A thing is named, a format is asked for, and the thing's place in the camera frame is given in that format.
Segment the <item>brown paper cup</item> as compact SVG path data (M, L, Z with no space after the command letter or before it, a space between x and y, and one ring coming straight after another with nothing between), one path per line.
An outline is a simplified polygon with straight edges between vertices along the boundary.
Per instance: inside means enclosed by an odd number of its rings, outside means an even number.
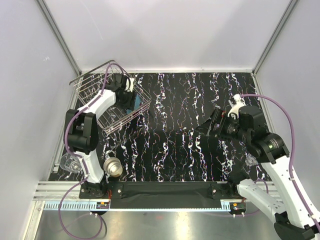
M121 161L117 157L108 158L103 164L103 170L111 177L120 177L123 173Z

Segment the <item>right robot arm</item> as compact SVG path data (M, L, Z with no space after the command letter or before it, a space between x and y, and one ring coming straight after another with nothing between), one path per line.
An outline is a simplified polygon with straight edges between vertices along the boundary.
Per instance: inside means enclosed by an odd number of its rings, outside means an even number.
M257 106L244 105L230 114L215 108L196 131L224 141L244 143L249 154L271 177L280 200L257 187L244 173L229 177L226 186L229 197L241 196L252 202L270 219L282 240L320 238L320 213L305 192L297 193L298 176L289 170L289 150L279 135L269 132L264 114Z

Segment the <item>clear glass cup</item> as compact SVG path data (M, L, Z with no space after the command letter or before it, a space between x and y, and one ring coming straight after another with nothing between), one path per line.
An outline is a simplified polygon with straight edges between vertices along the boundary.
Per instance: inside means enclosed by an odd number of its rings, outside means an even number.
M249 153L247 154L244 162L248 167L253 167L253 166L258 165L257 159Z

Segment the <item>light blue floral mug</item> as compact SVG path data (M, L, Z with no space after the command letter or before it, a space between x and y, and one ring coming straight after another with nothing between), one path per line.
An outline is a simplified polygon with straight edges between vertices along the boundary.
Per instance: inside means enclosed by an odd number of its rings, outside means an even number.
M129 108L126 110L126 113L130 114L131 112L137 110L141 106L141 104L142 104L142 100L139 94L136 93L130 102Z

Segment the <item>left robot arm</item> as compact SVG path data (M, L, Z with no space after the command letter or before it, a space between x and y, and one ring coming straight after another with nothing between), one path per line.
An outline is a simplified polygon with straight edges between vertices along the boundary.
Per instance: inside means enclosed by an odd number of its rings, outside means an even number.
M133 111L137 97L134 84L133 77L116 73L88 103L78 109L69 109L65 115L63 141L66 151L79 159L85 181L92 184L90 193L97 199L105 197L108 192L107 185L101 182L104 171L96 151L98 120L111 107Z

